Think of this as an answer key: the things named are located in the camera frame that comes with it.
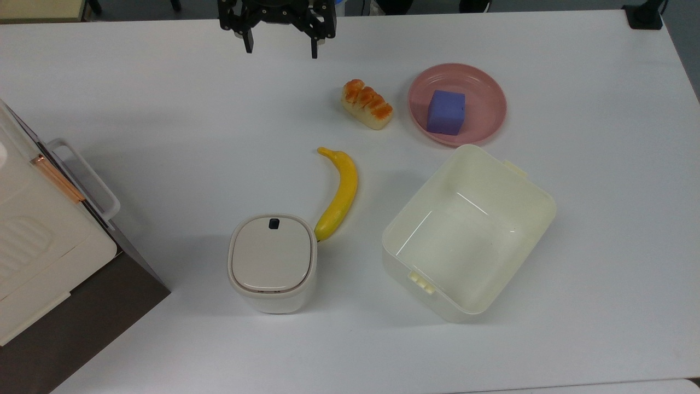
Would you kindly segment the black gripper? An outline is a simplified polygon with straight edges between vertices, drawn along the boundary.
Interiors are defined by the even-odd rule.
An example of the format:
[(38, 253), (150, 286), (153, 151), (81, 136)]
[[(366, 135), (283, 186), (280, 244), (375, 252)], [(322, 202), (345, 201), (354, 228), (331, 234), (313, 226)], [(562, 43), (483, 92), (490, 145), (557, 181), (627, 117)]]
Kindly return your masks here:
[(335, 1), (218, 1), (220, 28), (243, 40), (247, 53), (253, 52), (252, 27), (263, 21), (271, 24), (301, 25), (311, 40), (312, 58), (326, 38), (335, 38)]

